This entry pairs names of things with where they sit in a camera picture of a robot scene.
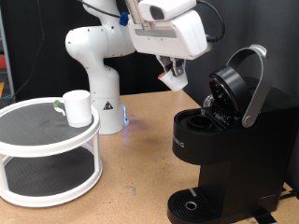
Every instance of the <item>coffee maker handle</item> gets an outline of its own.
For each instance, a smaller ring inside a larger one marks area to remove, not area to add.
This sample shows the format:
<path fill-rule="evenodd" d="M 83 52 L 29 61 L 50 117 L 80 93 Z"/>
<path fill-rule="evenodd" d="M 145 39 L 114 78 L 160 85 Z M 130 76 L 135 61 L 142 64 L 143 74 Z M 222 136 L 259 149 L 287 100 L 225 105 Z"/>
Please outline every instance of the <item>coffee maker handle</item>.
<path fill-rule="evenodd" d="M 246 58 L 252 54 L 257 54 L 262 66 L 261 78 L 252 95 L 249 106 L 243 116 L 242 125 L 245 128 L 251 127 L 263 106 L 263 102 L 267 97 L 268 92 L 272 88 L 274 74 L 272 72 L 272 64 L 267 55 L 267 50 L 260 45 L 251 45 L 249 48 L 244 48 L 237 51 L 228 61 L 227 65 L 237 68 Z"/>

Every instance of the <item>table surface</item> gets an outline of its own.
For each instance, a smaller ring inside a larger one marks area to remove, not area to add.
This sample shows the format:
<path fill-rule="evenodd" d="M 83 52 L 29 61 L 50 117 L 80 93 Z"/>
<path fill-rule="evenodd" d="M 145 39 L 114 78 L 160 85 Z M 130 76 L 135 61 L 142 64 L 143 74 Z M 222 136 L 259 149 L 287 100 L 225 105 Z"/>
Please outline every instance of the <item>table surface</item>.
<path fill-rule="evenodd" d="M 173 117 L 199 106 L 184 91 L 126 95 L 121 102 L 130 124 L 120 133 L 100 136 L 104 168 L 99 182 L 76 200 L 49 208 L 24 208 L 0 200 L 0 223 L 169 224 L 169 197 L 196 187 L 200 171 L 200 166 L 173 154 Z M 298 214 L 299 201 L 292 197 L 282 200 L 272 216 L 278 223 L 297 224 Z"/>

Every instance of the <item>black coffee maker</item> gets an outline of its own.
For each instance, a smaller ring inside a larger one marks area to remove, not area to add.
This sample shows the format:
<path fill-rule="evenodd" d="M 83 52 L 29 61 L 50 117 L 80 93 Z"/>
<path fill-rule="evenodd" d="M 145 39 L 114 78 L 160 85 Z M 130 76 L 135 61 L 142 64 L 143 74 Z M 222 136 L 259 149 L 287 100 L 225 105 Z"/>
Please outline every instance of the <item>black coffee maker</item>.
<path fill-rule="evenodd" d="M 235 69 L 256 54 L 261 78 Z M 277 209 L 299 124 L 299 101 L 271 88 L 274 73 L 262 46 L 239 50 L 210 75 L 210 107 L 175 116 L 173 151 L 201 165 L 197 188 L 173 194 L 173 224 L 228 224 Z"/>

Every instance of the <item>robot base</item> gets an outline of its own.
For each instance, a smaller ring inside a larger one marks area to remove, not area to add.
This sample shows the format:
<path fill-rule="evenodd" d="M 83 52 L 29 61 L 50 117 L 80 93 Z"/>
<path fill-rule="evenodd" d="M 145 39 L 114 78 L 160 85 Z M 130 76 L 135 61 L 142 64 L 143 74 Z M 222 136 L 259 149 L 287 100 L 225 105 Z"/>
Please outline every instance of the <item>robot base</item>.
<path fill-rule="evenodd" d="M 100 134 L 113 134 L 120 132 L 128 123 L 125 106 L 121 104 L 120 97 L 111 99 L 92 98 L 92 105 L 100 115 Z"/>

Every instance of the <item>cable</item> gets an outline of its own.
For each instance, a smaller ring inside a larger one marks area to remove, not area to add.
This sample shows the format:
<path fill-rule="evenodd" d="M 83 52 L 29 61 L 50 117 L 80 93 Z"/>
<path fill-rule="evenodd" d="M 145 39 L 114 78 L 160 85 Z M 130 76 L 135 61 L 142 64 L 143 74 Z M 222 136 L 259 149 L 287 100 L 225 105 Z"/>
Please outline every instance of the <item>cable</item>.
<path fill-rule="evenodd" d="M 36 70 L 36 61 L 37 61 L 37 58 L 39 56 L 39 52 L 41 50 L 41 47 L 43 46 L 44 44 L 44 40 L 45 40 L 45 32 L 44 32 L 44 28 L 43 28 L 43 23 L 42 23 L 42 20 L 41 20 L 41 11 L 40 11 L 40 5 L 39 5 L 39 0 L 37 0 L 37 5 L 38 5 L 38 13 L 39 13 L 39 19 L 40 19 L 40 27 L 41 27 L 41 31 L 42 31 L 42 39 L 41 39 L 41 42 L 39 44 L 39 47 L 38 47 L 38 50 L 37 50 L 37 53 L 36 53 L 36 57 L 35 57 L 35 62 L 34 62 L 34 65 L 32 66 L 32 70 L 31 70 L 31 74 L 29 76 L 29 78 L 27 79 L 27 81 L 25 81 L 24 84 L 22 84 L 21 87 L 19 87 L 19 89 L 15 92 L 15 94 L 11 97 L 10 101 L 9 101 L 9 104 L 8 105 L 11 105 L 13 99 L 16 97 L 16 95 L 29 83 L 29 81 L 31 80 L 31 78 L 33 77 L 34 75 L 34 72 Z"/>
<path fill-rule="evenodd" d="M 82 3 L 82 4 L 84 4 L 84 5 L 87 6 L 87 7 L 91 7 L 92 9 L 94 9 L 94 10 L 96 10 L 96 11 L 98 11 L 98 12 L 102 12 L 103 14 L 106 14 L 106 15 L 108 15 L 108 16 L 115 17 L 115 18 L 120 18 L 120 17 L 121 17 L 121 16 L 118 16 L 118 15 L 114 15 L 114 14 L 105 12 L 105 11 L 103 11 L 103 10 L 97 8 L 97 7 L 93 7 L 92 5 L 90 5 L 90 4 L 86 3 L 86 2 L 83 2 L 82 0 L 77 0 L 77 1 L 79 1 L 79 2 Z"/>
<path fill-rule="evenodd" d="M 206 37 L 207 42 L 212 42 L 213 43 L 213 42 L 218 42 L 221 39 L 223 39 L 224 34 L 225 34 L 225 24 L 224 24 L 224 20 L 223 20 L 222 15 L 219 13 L 219 11 L 215 7 L 213 7 L 208 2 L 205 2 L 205 1 L 202 1 L 202 0 L 197 0 L 197 4 L 203 4 L 203 5 L 206 5 L 207 7 L 212 8 L 216 12 L 218 18 L 221 21 L 221 28 L 222 28 L 221 36 L 219 36 L 219 37 L 217 37 L 217 36 L 207 36 Z"/>

